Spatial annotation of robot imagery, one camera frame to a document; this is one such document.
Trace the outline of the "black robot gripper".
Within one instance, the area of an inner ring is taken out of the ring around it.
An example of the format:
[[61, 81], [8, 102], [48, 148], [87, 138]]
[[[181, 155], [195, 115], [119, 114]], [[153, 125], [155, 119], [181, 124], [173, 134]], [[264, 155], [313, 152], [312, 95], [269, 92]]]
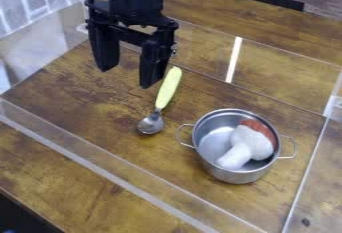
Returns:
[[163, 77], [179, 24], [163, 15], [165, 0], [86, 0], [87, 30], [102, 72], [119, 64], [119, 42], [142, 46], [139, 80], [143, 89]]

